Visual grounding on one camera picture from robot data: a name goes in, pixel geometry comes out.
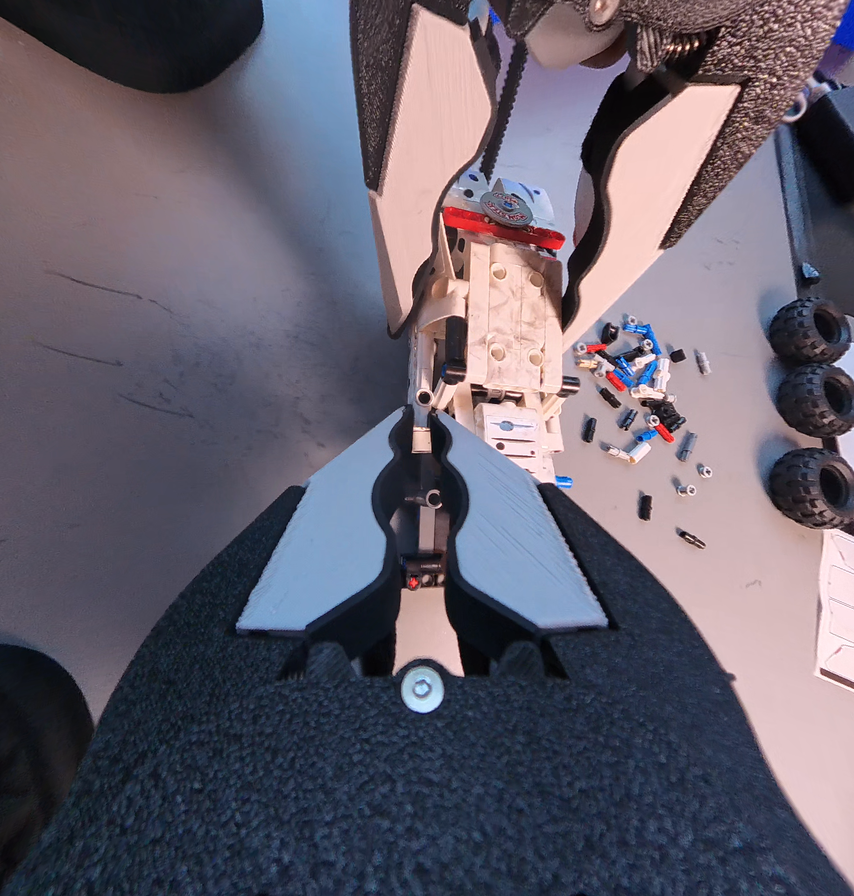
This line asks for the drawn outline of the black power adapter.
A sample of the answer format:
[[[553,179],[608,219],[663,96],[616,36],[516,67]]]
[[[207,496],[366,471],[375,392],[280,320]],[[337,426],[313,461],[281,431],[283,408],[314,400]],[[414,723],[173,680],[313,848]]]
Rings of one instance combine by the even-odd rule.
[[[822,96],[795,125],[804,151],[841,203],[854,200],[854,86]]]

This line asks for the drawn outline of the white sticker sheet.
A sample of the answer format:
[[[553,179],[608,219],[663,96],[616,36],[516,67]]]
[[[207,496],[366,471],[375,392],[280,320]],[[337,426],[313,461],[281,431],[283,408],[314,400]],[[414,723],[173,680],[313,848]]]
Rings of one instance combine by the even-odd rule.
[[[854,537],[824,532],[815,674],[854,692]]]

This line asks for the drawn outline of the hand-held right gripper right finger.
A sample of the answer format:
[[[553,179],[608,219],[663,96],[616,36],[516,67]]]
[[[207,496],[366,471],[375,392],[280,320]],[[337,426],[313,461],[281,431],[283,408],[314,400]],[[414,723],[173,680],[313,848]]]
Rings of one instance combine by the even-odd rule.
[[[445,604],[455,632],[482,652],[515,641],[606,628],[608,618],[547,507],[540,484],[446,414],[444,504],[451,516]]]

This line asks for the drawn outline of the black desk mat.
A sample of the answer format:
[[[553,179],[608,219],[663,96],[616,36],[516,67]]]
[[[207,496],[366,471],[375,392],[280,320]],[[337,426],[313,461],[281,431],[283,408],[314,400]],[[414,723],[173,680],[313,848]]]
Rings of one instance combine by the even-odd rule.
[[[854,200],[836,200],[791,126],[776,130],[774,145],[798,289],[854,316]]]

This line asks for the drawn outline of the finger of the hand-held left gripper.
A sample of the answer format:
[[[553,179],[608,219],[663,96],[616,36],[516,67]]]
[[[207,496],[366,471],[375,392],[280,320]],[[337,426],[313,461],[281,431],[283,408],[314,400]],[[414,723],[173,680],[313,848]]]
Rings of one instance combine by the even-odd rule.
[[[662,254],[741,86],[618,75],[582,147],[565,332],[585,332]]]
[[[480,25],[410,6],[377,185],[371,189],[388,333],[404,330],[443,234],[439,207],[488,140],[497,70]]]

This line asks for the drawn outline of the loose small building parts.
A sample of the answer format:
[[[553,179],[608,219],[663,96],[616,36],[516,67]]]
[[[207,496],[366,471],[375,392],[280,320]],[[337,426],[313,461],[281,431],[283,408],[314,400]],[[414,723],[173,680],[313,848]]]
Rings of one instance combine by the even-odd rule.
[[[576,400],[578,440],[567,454],[572,500],[611,532],[642,544],[707,553],[714,447],[724,424],[690,348],[635,316],[607,321],[574,347],[586,375]]]

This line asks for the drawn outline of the white brick-built truck model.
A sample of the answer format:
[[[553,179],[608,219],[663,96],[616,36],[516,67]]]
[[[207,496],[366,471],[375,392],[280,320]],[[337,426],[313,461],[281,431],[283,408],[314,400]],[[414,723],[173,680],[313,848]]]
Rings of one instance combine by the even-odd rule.
[[[480,25],[498,73],[489,2],[473,2],[468,22]],[[558,490],[563,451],[560,410],[579,390],[564,375],[562,265],[565,238],[554,229],[546,193],[518,182],[494,181],[529,48],[518,39],[488,140],[450,186],[439,207],[443,237],[431,261],[410,329],[411,453],[426,480],[409,501],[443,509],[434,419],[445,413],[489,447]]]

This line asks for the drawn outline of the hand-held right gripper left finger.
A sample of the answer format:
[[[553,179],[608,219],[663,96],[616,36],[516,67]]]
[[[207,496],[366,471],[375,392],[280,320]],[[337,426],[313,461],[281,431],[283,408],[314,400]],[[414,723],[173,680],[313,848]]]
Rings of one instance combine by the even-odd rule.
[[[349,658],[395,631],[401,572],[391,519],[410,479],[413,414],[400,408],[310,477],[236,623]]]

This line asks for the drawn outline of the black knobby toy tyre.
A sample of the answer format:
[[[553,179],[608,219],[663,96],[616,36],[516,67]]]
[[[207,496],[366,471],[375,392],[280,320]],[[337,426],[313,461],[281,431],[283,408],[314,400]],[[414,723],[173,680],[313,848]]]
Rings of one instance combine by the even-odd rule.
[[[780,512],[804,527],[844,529],[854,523],[854,470],[826,449],[784,454],[769,474],[769,493]]]
[[[780,308],[769,324],[769,344],[796,364],[836,363],[852,344],[847,318],[831,300],[800,297]]]
[[[776,407],[800,433],[836,438],[854,428],[854,379],[833,364],[804,364],[785,376]]]

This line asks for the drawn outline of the grey desk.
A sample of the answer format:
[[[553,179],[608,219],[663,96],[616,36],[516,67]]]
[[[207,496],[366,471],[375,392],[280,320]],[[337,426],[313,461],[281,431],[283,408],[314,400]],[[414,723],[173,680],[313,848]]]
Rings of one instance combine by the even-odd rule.
[[[404,399],[362,182],[347,2],[264,2],[213,83],[132,91],[0,19],[0,641],[98,715],[195,574]],[[765,336],[794,295],[773,142],[622,298],[689,357],[695,460],[628,467],[564,409],[571,496],[679,600],[854,889],[854,694],[814,677],[821,534]]]

